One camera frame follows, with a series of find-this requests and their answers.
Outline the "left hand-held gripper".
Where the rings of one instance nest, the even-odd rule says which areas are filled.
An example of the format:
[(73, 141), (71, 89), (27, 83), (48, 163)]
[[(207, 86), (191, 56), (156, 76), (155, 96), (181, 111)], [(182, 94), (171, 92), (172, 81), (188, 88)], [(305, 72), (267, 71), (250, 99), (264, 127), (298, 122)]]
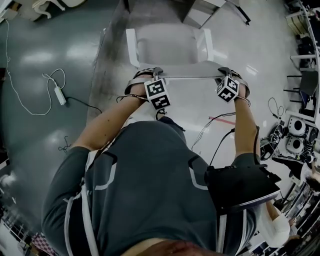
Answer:
[[(128, 82), (124, 94), (148, 101), (155, 110), (169, 107), (171, 100), (166, 87), (167, 83), (164, 78), (160, 78), (163, 72), (163, 69), (160, 67), (146, 68), (138, 71), (134, 78)], [(145, 96), (131, 93), (132, 87), (138, 84), (144, 85)]]

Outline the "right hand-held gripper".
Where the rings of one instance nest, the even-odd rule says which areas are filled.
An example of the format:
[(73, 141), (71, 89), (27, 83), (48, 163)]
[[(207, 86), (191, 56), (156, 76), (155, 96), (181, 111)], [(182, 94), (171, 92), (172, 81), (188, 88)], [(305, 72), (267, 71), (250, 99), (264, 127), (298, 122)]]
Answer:
[[(226, 103), (230, 103), (237, 98), (244, 99), (249, 103), (247, 100), (250, 95), (248, 83), (237, 72), (231, 71), (228, 67), (220, 67), (218, 71), (226, 76), (216, 79), (217, 96)], [(245, 87), (245, 97), (239, 95), (240, 85)]]

